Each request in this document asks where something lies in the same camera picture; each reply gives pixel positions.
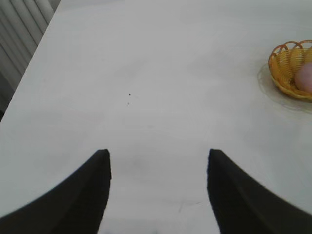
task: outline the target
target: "yellow wicker basket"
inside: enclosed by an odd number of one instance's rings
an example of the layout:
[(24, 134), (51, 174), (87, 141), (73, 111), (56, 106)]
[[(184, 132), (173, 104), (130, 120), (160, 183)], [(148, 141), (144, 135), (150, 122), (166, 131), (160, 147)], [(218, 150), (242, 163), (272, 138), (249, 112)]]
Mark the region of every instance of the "yellow wicker basket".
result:
[(312, 101), (312, 94), (299, 90), (294, 83), (295, 74), (308, 62), (312, 62), (312, 40), (288, 41), (275, 47), (269, 57), (273, 82), (287, 95)]

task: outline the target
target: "egg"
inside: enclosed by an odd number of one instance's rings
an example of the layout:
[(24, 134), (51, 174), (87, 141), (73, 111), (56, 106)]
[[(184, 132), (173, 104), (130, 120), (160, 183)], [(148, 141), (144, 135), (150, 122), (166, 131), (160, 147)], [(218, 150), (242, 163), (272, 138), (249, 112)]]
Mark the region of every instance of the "egg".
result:
[(298, 89), (312, 93), (312, 62), (304, 64), (297, 72), (294, 82)]

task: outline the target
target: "table surface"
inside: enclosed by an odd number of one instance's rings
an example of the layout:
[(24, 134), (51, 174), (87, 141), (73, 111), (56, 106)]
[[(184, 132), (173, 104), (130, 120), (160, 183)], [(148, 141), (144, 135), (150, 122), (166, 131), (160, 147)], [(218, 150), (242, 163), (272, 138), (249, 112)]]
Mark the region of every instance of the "table surface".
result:
[(210, 148), (312, 213), (312, 115), (265, 80), (276, 45), (311, 38), (311, 7), (62, 0), (0, 124), (0, 215), (106, 148), (100, 233), (218, 233)]

